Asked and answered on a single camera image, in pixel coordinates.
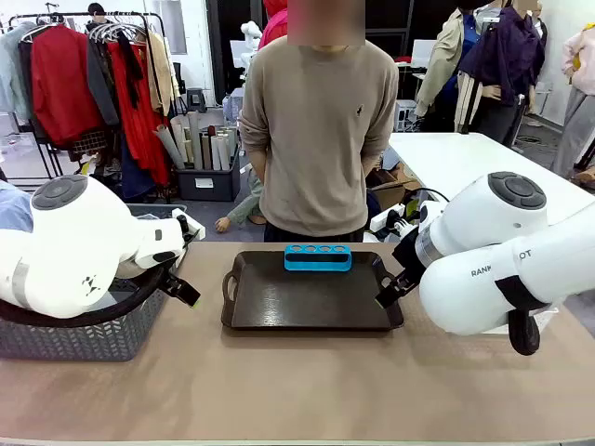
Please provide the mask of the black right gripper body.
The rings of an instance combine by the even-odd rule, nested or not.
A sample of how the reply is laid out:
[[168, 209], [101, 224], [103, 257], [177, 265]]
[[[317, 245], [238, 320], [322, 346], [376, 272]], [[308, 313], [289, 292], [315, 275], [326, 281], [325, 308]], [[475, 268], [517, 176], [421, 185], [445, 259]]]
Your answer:
[[419, 260], [416, 251], [418, 228], [414, 227], [401, 240], [393, 250], [393, 257], [403, 267], [403, 271], [417, 272], [421, 279], [426, 267]]

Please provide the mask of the blue test tube rack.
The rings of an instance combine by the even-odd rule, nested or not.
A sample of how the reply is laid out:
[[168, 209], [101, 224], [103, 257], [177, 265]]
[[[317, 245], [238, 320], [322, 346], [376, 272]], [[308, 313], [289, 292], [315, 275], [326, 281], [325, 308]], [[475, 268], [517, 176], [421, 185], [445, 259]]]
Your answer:
[[347, 245], [291, 244], [284, 249], [284, 268], [288, 271], [346, 272], [351, 265]]

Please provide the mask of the dark grey storage bin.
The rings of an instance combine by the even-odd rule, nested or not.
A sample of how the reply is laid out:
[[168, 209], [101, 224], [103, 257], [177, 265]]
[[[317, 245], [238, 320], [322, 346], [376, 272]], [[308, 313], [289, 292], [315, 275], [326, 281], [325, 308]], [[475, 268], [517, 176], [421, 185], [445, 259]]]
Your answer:
[[231, 158], [229, 170], [192, 170], [176, 172], [179, 197], [185, 201], [233, 202], [240, 188], [240, 151]]

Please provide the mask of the large grey plastic basket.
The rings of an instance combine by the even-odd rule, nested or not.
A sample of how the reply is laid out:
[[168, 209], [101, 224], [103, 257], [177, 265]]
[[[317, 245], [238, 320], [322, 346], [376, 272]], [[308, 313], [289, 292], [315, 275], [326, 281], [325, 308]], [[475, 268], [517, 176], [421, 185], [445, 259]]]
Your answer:
[[147, 340], [167, 295], [157, 289], [126, 314], [104, 308], [55, 320], [0, 301], [0, 359], [130, 361]]

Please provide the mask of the grey paper roll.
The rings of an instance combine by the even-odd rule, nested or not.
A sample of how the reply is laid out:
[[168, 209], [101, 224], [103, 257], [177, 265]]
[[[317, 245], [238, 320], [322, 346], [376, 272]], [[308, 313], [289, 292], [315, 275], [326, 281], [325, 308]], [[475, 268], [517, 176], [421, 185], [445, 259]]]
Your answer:
[[178, 146], [173, 139], [171, 132], [165, 125], [158, 125], [154, 134], [161, 140], [167, 154], [178, 170], [185, 169], [185, 163], [180, 155]]
[[191, 140], [192, 140], [192, 155], [195, 170], [202, 170], [203, 156], [202, 156], [202, 138], [200, 133], [199, 113], [197, 111], [189, 111], [187, 117], [190, 125]]

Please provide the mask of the person in beige sweater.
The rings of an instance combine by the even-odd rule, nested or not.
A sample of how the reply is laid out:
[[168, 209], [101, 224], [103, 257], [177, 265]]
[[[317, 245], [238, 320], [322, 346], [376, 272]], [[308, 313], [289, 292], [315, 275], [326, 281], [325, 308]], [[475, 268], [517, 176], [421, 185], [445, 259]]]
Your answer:
[[365, 0], [288, 0], [288, 31], [253, 57], [239, 124], [265, 151], [269, 243], [359, 242], [368, 174], [388, 148], [399, 71], [365, 38]]

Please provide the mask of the light blue cloth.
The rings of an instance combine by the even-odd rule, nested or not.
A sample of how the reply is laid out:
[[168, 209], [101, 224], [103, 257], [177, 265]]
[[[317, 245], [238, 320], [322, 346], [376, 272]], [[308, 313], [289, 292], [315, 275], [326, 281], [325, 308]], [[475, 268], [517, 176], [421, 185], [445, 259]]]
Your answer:
[[33, 231], [31, 195], [0, 179], [0, 229]]

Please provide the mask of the beige coat on hanger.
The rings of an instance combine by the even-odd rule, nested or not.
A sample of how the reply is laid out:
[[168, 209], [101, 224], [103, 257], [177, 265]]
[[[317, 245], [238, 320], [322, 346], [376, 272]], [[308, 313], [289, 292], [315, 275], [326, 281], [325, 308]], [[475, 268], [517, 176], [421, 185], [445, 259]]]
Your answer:
[[152, 108], [167, 116], [180, 97], [179, 84], [168, 43], [158, 33], [149, 32], [148, 36], [147, 74]]

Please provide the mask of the mannequin in beige coat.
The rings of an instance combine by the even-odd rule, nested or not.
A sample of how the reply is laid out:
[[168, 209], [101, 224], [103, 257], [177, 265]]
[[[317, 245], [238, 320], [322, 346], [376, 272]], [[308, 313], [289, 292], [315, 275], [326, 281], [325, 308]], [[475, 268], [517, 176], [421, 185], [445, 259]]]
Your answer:
[[416, 94], [415, 115], [421, 121], [421, 132], [453, 130], [458, 65], [477, 40], [473, 10], [458, 5], [437, 36], [424, 80]]

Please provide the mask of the black scarf on hanger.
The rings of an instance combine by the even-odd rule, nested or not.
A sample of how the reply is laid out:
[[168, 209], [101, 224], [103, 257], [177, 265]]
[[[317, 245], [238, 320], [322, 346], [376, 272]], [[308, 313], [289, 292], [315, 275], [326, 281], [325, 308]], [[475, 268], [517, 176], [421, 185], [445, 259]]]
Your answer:
[[135, 56], [132, 45], [125, 34], [120, 31], [117, 33], [117, 44], [122, 53], [126, 72], [126, 86], [131, 105], [136, 109], [139, 105], [139, 92], [136, 82], [143, 78], [142, 69]]

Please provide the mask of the mannequin in purple jacket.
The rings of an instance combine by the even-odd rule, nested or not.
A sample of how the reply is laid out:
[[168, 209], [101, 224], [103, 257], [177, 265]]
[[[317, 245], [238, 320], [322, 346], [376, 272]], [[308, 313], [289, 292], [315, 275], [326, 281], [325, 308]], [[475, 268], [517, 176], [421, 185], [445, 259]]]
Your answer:
[[507, 0], [496, 22], [460, 61], [455, 130], [480, 133], [510, 148], [535, 105], [545, 48], [533, 16], [540, 0]]

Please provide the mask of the person in pink top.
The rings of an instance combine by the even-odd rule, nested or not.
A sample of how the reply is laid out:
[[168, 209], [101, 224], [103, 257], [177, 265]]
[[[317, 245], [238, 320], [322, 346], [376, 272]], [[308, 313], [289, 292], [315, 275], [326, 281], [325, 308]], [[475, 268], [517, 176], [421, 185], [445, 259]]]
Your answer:
[[595, 132], [595, 22], [587, 24], [563, 44], [562, 72], [571, 91], [551, 170], [570, 179], [577, 172], [579, 156]]

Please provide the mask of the black metal clothes rack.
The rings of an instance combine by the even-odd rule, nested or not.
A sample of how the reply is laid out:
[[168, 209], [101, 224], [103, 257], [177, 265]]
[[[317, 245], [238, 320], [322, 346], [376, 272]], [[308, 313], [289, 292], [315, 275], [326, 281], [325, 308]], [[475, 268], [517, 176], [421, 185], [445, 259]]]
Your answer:
[[[38, 12], [36, 14], [16, 14], [8, 20], [6, 26], [0, 24], [0, 32], [2, 34], [7, 34], [15, 29], [16, 25], [13, 23], [15, 20], [33, 19], [35, 20], [33, 29], [30, 30], [29, 34], [23, 37], [23, 41], [28, 45], [31, 45], [33, 43], [33, 38], [41, 33], [45, 27], [64, 24], [71, 18], [84, 17], [85, 15], [85, 11], [54, 11]], [[151, 69], [150, 73], [146, 75], [146, 78], [149, 80], [150, 90], [154, 92], [159, 99], [158, 107], [154, 111], [160, 114], [162, 123], [167, 125], [168, 119], [178, 112], [177, 93], [179, 88], [175, 82], [175, 73], [169, 70], [167, 72], [167, 81], [170, 83], [170, 93], [168, 94], [169, 100], [167, 102], [169, 110], [166, 111], [164, 109], [165, 100], [162, 94], [162, 82], [159, 79], [159, 72], [157, 71], [155, 62], [163, 59], [165, 65], [170, 68], [172, 66], [172, 61], [170, 60], [170, 53], [167, 49], [167, 39], [161, 16], [154, 12], [135, 11], [113, 11], [108, 15], [112, 17], [114, 21], [93, 26], [92, 29], [87, 32], [88, 37], [95, 46], [100, 47], [106, 46], [107, 42], [119, 32], [132, 30], [136, 33], [139, 42], [146, 46], [147, 54], [150, 56], [145, 62], [145, 65]], [[61, 173], [61, 164], [57, 158], [57, 153], [60, 151], [60, 148], [53, 145], [38, 120], [34, 118], [20, 118], [14, 112], [11, 112], [9, 115], [15, 122], [15, 126], [20, 133], [31, 133], [38, 146], [46, 146], [47, 155], [50, 159], [44, 160], [44, 165], [51, 165], [56, 174]]]

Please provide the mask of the light grey-blue shirt on hanger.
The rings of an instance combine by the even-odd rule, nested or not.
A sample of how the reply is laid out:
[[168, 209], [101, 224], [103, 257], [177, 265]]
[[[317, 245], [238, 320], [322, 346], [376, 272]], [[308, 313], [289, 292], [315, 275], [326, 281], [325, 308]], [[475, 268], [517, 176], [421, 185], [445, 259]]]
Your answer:
[[33, 27], [32, 22], [25, 21], [0, 35], [0, 112], [14, 112], [22, 120], [31, 117], [31, 106], [23, 84], [18, 44]]

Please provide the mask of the person in red hoodie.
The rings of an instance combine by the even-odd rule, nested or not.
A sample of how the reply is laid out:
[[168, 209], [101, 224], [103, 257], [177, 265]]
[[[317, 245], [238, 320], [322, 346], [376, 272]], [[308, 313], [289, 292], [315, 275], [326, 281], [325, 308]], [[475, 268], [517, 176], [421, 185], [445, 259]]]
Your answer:
[[268, 22], [262, 32], [258, 49], [287, 35], [287, 0], [263, 0], [263, 4], [267, 12]]

